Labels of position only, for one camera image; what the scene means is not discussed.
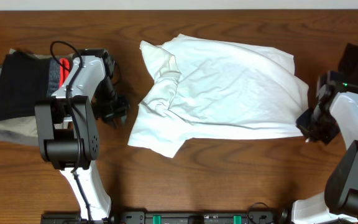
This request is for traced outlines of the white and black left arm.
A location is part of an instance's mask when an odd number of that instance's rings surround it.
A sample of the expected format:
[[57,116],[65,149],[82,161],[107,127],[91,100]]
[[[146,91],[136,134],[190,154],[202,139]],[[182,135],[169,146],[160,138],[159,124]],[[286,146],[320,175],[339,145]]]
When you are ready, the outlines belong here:
[[66,178],[80,206],[77,215],[44,215],[42,223],[113,223],[112,201],[96,160],[97,120],[116,126],[130,108],[112,80],[116,61],[106,49],[75,52],[70,72],[57,91],[35,104],[40,155]]

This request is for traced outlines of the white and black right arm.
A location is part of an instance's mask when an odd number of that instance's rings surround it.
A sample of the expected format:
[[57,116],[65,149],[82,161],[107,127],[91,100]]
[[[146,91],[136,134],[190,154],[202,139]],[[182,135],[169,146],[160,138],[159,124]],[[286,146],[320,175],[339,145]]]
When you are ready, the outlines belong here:
[[293,203],[291,223],[358,223],[358,86],[328,82],[318,104],[296,121],[304,137],[329,144],[341,134],[346,146],[324,192]]

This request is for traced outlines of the white t-shirt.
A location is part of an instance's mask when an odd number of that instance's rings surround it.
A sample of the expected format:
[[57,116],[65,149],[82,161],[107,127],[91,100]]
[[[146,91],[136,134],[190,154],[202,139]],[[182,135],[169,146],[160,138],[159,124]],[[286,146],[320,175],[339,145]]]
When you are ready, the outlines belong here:
[[180,34],[140,43],[154,85],[139,103],[128,144],[174,157],[189,139],[277,139],[301,135],[308,85],[291,54],[273,47]]

